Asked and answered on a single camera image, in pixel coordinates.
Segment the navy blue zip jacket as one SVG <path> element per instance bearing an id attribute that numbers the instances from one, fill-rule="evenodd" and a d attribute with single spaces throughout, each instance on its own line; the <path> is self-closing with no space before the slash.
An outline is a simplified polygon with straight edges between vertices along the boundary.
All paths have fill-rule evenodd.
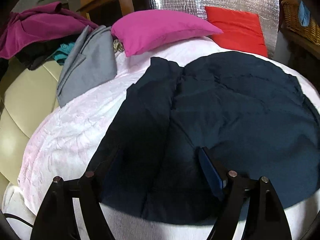
<path id="1" fill-rule="evenodd" d="M 88 165 L 112 159 L 99 202 L 150 221 L 215 222 L 220 201 L 197 158 L 203 147 L 229 170 L 270 178 L 283 207 L 319 189 L 319 113 L 297 78 L 228 51 L 184 67 L 150 60 Z"/>

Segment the white embossed bed blanket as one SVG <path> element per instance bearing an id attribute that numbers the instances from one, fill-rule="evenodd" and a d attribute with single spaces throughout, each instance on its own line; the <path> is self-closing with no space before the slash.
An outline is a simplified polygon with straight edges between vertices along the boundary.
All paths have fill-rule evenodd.
<path id="1" fill-rule="evenodd" d="M 184 67 L 189 62 L 213 53 L 232 50 L 219 47 L 209 38 L 193 38 L 173 43 L 139 56 L 127 58 L 116 54 L 118 75 L 112 81 L 89 90 L 65 107 L 58 107 L 41 124 L 31 130 L 31 142 L 22 146 L 23 159 L 18 175 L 1 192 L 1 211 L 34 223 L 36 213 L 54 176 L 79 178 L 87 167 L 119 107 L 126 98 L 129 86 L 145 73 L 150 58 L 161 57 Z M 286 74 L 296 76 L 303 93 L 319 112 L 319 94 L 311 83 L 289 67 L 260 55 Z M 204 239 L 211 226 L 169 225 L 147 222 L 102 205 L 102 211 L 116 239 Z M 319 211 L 319 190 L 285 210 L 292 239 L 299 239 Z"/>

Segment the cream leather chair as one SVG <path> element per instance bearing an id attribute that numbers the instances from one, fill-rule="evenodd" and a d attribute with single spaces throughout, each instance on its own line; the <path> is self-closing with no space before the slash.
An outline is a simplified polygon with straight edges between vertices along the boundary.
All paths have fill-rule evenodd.
<path id="1" fill-rule="evenodd" d="M 58 107 L 62 67 L 49 60 L 28 70 L 15 57 L 1 79 L 1 194 L 17 185 L 25 147 L 40 123 Z"/>

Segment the teal garment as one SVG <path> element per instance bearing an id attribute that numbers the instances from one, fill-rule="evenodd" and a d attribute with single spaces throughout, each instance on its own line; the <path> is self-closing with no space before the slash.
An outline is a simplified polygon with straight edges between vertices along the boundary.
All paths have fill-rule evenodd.
<path id="1" fill-rule="evenodd" d="M 63 43 L 56 51 L 52 53 L 50 57 L 54 59 L 59 65 L 63 66 L 74 45 L 75 42 Z"/>

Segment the grey garment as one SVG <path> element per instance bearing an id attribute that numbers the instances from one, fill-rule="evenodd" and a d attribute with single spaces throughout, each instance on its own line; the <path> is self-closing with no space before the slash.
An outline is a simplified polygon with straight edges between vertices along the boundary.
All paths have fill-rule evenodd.
<path id="1" fill-rule="evenodd" d="M 111 28 L 101 25 L 89 32 L 87 26 L 63 65 L 56 90 L 59 106 L 114 79 L 116 74 Z"/>

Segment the black garment on chair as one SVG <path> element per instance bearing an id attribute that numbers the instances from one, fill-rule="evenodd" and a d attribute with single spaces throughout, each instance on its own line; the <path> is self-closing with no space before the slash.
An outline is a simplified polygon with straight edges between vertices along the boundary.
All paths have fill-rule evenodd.
<path id="1" fill-rule="evenodd" d="M 69 42 L 76 42 L 76 36 L 32 43 L 18 52 L 15 57 L 29 70 L 36 70 L 47 60 L 52 59 L 50 56 L 61 44 Z"/>

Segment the red cushion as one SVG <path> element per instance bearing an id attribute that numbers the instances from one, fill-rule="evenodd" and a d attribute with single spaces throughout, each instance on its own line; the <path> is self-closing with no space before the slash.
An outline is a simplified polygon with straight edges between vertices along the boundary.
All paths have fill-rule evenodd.
<path id="1" fill-rule="evenodd" d="M 221 48 L 268 57 L 257 14 L 219 7 L 205 7 L 205 11 L 208 22 L 223 31 L 211 36 Z"/>

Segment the purple fleece garment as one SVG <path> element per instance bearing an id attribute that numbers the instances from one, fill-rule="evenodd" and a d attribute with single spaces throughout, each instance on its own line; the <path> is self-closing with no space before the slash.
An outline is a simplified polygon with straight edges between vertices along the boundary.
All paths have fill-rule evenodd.
<path id="1" fill-rule="evenodd" d="M 1 58 L 10 59 L 24 47 L 35 43 L 80 34 L 85 27 L 98 25 L 53 2 L 21 13 L 11 12 L 1 29 Z"/>

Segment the magenta pillow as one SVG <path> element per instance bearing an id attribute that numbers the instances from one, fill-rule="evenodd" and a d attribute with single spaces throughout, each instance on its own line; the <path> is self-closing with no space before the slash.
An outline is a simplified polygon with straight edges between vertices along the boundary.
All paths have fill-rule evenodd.
<path id="1" fill-rule="evenodd" d="M 127 57 L 172 42 L 222 33 L 220 28 L 192 14 L 156 9 L 130 13 L 111 28 L 111 34 L 123 44 Z"/>

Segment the light blue cloth in basket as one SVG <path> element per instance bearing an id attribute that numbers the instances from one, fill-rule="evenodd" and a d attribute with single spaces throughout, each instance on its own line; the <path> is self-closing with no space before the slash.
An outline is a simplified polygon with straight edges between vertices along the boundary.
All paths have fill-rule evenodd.
<path id="1" fill-rule="evenodd" d="M 309 26 L 310 11 L 309 11 L 308 7 L 303 3 L 303 1 L 300 1 L 300 4 L 299 4 L 298 19 L 299 19 L 301 26 L 303 26 L 303 27 Z"/>

